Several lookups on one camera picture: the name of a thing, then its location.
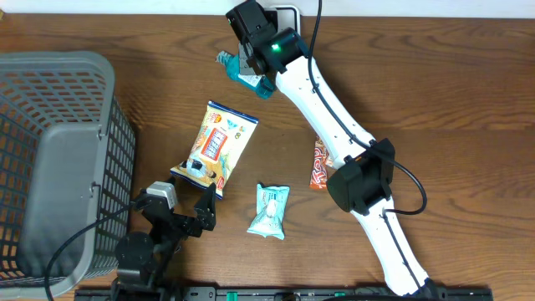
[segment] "snack bag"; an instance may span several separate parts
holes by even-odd
[[[324,142],[316,136],[314,164],[312,174],[310,175],[310,188],[319,190],[327,189],[327,167],[325,167],[325,162],[328,158],[329,153],[327,152],[327,147],[325,147]]]
[[[217,197],[223,198],[223,187],[257,124],[254,117],[208,102],[190,156],[171,168],[171,174],[203,189],[216,183]]]
[[[283,218],[290,187],[257,185],[257,217],[247,232],[284,239]]]

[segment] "red snack package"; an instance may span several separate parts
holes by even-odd
[[[314,147],[314,165],[312,169],[312,175],[310,176],[310,188],[323,190],[327,188],[327,167],[325,161],[329,153],[324,142],[316,137],[316,143]]]

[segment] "green marking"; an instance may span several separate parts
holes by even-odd
[[[227,301],[237,301],[237,293],[236,292],[228,292],[227,293]]]

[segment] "gray basket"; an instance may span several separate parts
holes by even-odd
[[[98,54],[0,55],[0,298],[45,298],[69,237],[130,199],[135,137]],[[67,247],[53,295],[111,272],[128,212]]]

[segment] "white wall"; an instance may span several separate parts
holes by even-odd
[[[242,0],[0,0],[6,13],[156,13],[223,15]],[[293,4],[315,15],[316,0]],[[388,17],[535,18],[535,0],[324,0],[324,15]]]

